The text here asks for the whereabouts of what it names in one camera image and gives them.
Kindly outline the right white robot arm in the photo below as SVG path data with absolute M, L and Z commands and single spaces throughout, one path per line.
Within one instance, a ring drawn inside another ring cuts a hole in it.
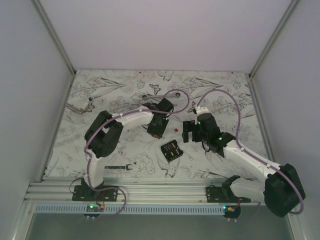
M 246 180 L 234 175 L 227 179 L 221 190 L 226 202 L 243 197 L 264 203 L 277 217 L 292 213 L 296 206 L 304 209 L 306 193 L 297 170 L 290 164 L 280 165 L 241 146 L 237 138 L 222 132 L 211 113 L 202 113 L 195 120 L 183 122 L 182 138 L 207 145 L 209 151 L 241 165 L 257 178 Z

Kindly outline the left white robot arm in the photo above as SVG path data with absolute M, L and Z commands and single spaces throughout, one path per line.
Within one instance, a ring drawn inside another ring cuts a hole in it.
M 81 185 L 89 200 L 96 201 L 102 195 L 107 157 L 116 149 L 122 133 L 146 125 L 147 133 L 160 139 L 169 122 L 167 115 L 173 109 L 174 105 L 164 98 L 159 103 L 145 103 L 126 113 L 110 114 L 104 110 L 98 114 L 84 135 L 88 162 Z

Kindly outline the black fuse box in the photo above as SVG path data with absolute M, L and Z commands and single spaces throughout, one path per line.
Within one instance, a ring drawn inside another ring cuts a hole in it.
M 160 147 L 160 150 L 168 163 L 174 161 L 175 159 L 178 159 L 184 153 L 178 146 L 178 142 L 176 140 L 165 143 Z

